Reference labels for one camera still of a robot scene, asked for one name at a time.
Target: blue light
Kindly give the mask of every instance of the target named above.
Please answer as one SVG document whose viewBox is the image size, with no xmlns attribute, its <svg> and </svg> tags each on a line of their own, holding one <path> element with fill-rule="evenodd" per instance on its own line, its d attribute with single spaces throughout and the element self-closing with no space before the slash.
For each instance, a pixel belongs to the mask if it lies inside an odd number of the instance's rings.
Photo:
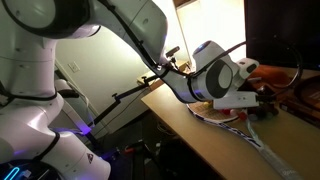
<svg viewBox="0 0 320 180">
<path fill-rule="evenodd" d="M 20 171 L 20 168 L 18 167 L 13 168 L 11 172 L 7 175 L 7 177 L 4 178 L 4 180 L 12 180 L 14 177 L 16 177 L 19 171 Z"/>
</svg>

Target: wooden table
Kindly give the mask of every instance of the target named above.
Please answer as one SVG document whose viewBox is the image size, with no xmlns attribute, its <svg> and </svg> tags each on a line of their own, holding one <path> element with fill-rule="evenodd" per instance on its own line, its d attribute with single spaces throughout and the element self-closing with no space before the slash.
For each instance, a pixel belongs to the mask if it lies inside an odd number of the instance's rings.
<svg viewBox="0 0 320 180">
<path fill-rule="evenodd" d="M 142 101 L 225 179 L 281 179 L 245 140 L 197 120 L 167 85 Z M 320 129 L 287 112 L 279 112 L 272 119 L 252 124 L 256 133 L 304 179 L 320 179 Z M 244 122 L 237 120 L 229 125 L 247 133 Z"/>
</svg>

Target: wall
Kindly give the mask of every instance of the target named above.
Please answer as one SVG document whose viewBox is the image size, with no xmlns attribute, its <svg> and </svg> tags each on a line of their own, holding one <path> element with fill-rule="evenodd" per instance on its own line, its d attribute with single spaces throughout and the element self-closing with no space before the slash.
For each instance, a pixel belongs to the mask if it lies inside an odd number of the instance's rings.
<svg viewBox="0 0 320 180">
<path fill-rule="evenodd" d="M 189 60 L 172 0 L 154 2 L 168 18 L 166 51 L 178 45 L 181 50 L 176 53 L 177 59 Z M 79 66 L 80 71 L 72 72 L 68 66 L 72 62 Z M 137 77 L 149 71 L 130 46 L 105 28 L 90 38 L 61 40 L 57 45 L 56 65 L 64 76 L 89 98 L 91 109 L 96 115 L 114 102 L 112 94 L 136 87 Z M 93 134 L 101 137 L 106 133 L 112 133 L 146 111 L 147 107 L 140 100 L 146 93 L 148 92 L 137 92 L 123 99 L 122 103 L 92 131 Z M 133 103 L 125 112 L 112 120 L 131 101 Z"/>
<path fill-rule="evenodd" d="M 177 13 L 191 58 L 207 40 L 225 50 L 245 40 L 243 0 L 197 0 L 180 6 Z M 245 57 L 245 46 L 230 56 L 233 60 Z"/>
</svg>

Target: tennis racket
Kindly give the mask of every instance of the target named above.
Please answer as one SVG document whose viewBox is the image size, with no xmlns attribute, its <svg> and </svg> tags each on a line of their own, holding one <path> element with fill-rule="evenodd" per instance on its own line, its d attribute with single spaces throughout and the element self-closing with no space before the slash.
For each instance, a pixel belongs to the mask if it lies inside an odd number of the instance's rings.
<svg viewBox="0 0 320 180">
<path fill-rule="evenodd" d="M 277 156 L 266 144 L 264 144 L 254 131 L 254 129 L 251 126 L 250 120 L 246 119 L 246 127 L 249 130 L 251 136 L 246 135 L 239 129 L 233 128 L 228 126 L 226 123 L 233 121 L 237 119 L 237 117 L 234 116 L 226 116 L 222 115 L 221 113 L 217 113 L 216 110 L 211 110 L 209 114 L 209 118 L 204 116 L 204 114 L 199 111 L 195 112 L 193 109 L 195 106 L 198 106 L 197 108 L 201 108 L 198 104 L 187 104 L 187 107 L 189 111 L 199 120 L 221 127 L 225 130 L 228 130 L 240 137 L 242 137 L 244 140 L 246 140 L 248 143 L 250 143 L 255 149 L 260 153 L 260 155 L 286 180 L 301 180 L 303 179 L 294 169 L 292 169 L 284 160 L 282 160 L 279 156 Z"/>
</svg>

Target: floor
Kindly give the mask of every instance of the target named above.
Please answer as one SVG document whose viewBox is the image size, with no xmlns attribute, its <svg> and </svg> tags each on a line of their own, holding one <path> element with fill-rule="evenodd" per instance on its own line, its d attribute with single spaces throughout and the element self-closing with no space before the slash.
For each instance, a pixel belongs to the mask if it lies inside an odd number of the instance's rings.
<svg viewBox="0 0 320 180">
<path fill-rule="evenodd" d="M 112 180 L 222 179 L 151 111 L 99 142 L 113 167 Z"/>
</svg>

